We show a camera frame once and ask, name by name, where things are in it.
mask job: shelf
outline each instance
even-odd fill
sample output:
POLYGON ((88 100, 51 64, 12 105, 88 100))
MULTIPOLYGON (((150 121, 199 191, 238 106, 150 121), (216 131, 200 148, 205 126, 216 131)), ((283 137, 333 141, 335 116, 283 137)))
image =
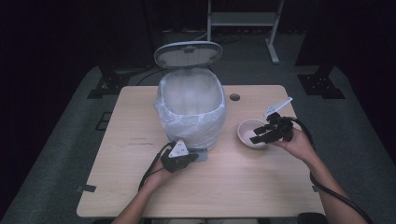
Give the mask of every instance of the shelf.
POLYGON ((213 12, 212 26, 273 26, 275 12, 213 12))

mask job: trash can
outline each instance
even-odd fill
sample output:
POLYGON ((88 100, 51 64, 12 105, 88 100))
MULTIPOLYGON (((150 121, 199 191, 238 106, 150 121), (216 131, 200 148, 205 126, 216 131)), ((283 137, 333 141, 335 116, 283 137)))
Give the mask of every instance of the trash can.
POLYGON ((162 78, 154 107, 170 141, 182 139, 187 148, 210 150, 226 118, 224 89, 207 65, 221 56, 210 41, 168 44, 154 53, 168 73, 162 78))

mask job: trash can lid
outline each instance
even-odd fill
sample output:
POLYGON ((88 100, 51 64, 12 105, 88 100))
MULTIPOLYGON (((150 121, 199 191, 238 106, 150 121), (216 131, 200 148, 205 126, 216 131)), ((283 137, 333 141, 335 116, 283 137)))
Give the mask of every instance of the trash can lid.
POLYGON ((164 45, 154 52, 155 63, 162 68, 208 65, 222 53, 220 45, 210 41, 188 41, 164 45))

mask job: plastic bag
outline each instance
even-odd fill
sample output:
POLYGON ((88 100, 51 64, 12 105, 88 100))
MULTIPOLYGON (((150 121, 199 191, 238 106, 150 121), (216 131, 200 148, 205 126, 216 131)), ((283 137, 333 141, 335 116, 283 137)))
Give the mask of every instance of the plastic bag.
POLYGON ((226 100, 216 75, 204 68, 168 73, 154 104, 169 140, 182 138, 187 148, 211 149, 226 118, 226 100))

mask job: gray carpet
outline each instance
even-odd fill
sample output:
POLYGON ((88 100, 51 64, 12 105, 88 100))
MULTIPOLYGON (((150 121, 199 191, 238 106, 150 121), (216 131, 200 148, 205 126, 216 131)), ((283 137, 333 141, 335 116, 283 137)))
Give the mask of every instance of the gray carpet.
MULTIPOLYGON (((188 34, 166 37, 168 43, 191 39, 193 35, 188 34)), ((284 86, 294 99, 297 117, 313 134, 319 156, 340 185, 374 223, 396 223, 396 170, 391 159, 340 70, 334 68, 331 79, 346 99, 305 95, 297 75, 314 73, 317 67, 294 66, 303 39, 303 35, 277 35, 280 64, 274 65, 262 35, 243 35, 223 46, 221 59, 211 69, 223 85, 284 86)), ((156 69, 132 77, 130 85, 156 69)), ((100 76, 94 67, 82 80, 1 223, 93 223, 98 219, 78 217, 76 209, 80 199, 77 188, 86 183, 104 136, 103 131, 95 130, 96 125, 117 101, 116 95, 87 99, 100 76)), ((162 76, 155 73, 140 85, 158 85, 162 76)), ((296 217, 272 217, 271 221, 297 223, 296 217)))

